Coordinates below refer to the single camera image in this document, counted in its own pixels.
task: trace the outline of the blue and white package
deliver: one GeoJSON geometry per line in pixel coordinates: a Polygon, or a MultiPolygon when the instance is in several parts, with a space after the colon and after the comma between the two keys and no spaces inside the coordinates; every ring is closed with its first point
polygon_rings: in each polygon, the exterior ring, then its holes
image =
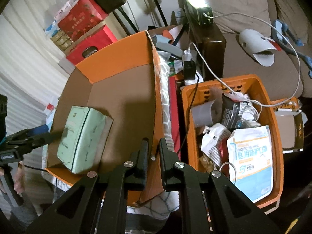
{"type": "MultiPolygon", "coordinates": [[[[234,130],[227,140],[227,149],[229,162],[237,171],[235,185],[253,202],[269,195],[273,188],[269,126],[234,130]]],[[[231,167],[230,180],[235,180],[231,167]]]]}
{"type": "Polygon", "coordinates": [[[52,38],[60,28],[57,25],[57,22],[54,20],[53,23],[44,31],[49,38],[52,38]]]}

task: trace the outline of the silver screw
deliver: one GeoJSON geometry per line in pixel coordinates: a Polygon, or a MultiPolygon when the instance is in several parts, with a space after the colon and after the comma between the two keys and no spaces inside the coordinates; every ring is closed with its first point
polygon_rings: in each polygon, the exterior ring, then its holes
{"type": "Polygon", "coordinates": [[[177,168],[183,168],[185,166],[185,164],[183,162],[176,162],[174,164],[177,168]]]}
{"type": "Polygon", "coordinates": [[[91,171],[91,172],[88,172],[87,176],[88,178],[94,178],[96,177],[97,173],[95,171],[91,171]]]}
{"type": "Polygon", "coordinates": [[[220,177],[221,177],[221,172],[219,172],[219,171],[213,171],[212,175],[213,175],[215,178],[220,178],[220,177]]]}
{"type": "Polygon", "coordinates": [[[124,163],[125,167],[132,167],[133,166],[133,162],[132,161],[127,161],[124,163]]]}

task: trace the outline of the orange plastic basket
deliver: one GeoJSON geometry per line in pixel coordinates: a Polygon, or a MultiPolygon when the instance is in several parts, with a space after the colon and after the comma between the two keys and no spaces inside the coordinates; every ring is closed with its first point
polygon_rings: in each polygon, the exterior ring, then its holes
{"type": "MultiPolygon", "coordinates": [[[[234,91],[248,93],[251,99],[258,100],[260,103],[269,105],[271,103],[269,96],[264,88],[262,82],[256,75],[244,75],[231,78],[222,79],[228,86],[234,91]]],[[[194,96],[195,84],[185,86],[182,90],[182,101],[184,109],[184,118],[187,121],[187,110],[194,96]]],[[[217,80],[199,83],[193,106],[203,104],[209,101],[211,87],[221,88],[224,92],[229,90],[217,80]]],[[[204,172],[205,169],[199,161],[202,156],[202,152],[198,149],[196,141],[196,132],[193,122],[193,117],[190,112],[190,123],[187,134],[188,145],[188,164],[193,166],[195,170],[204,172]]],[[[282,144],[280,140],[280,132],[278,130],[277,121],[273,108],[264,107],[258,122],[261,125],[269,125],[271,139],[272,139],[272,155],[273,155],[273,189],[272,192],[262,200],[258,201],[256,205],[259,208],[269,206],[270,204],[277,202],[283,191],[284,180],[284,162],[282,154],[282,144]]]]}

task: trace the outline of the brown wooden armrest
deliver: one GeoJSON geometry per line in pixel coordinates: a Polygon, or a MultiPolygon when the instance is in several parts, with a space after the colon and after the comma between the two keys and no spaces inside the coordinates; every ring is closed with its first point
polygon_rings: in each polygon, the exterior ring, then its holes
{"type": "MultiPolygon", "coordinates": [[[[211,70],[219,78],[223,77],[224,51],[227,42],[218,28],[213,23],[211,25],[200,26],[189,14],[187,6],[184,6],[185,13],[190,24],[190,38],[199,48],[202,56],[208,63],[211,70]]],[[[206,65],[202,62],[202,72],[204,81],[215,79],[206,65]]]]}

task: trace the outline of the red gift bag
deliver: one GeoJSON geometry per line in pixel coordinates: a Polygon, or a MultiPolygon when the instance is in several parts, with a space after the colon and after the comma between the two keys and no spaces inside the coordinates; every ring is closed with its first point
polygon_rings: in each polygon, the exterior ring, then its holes
{"type": "Polygon", "coordinates": [[[66,57],[71,63],[77,65],[98,50],[116,42],[117,39],[108,26],[102,26],[93,35],[80,42],[66,57]]]}
{"type": "Polygon", "coordinates": [[[76,41],[107,16],[94,0],[79,0],[57,25],[76,41]]]}

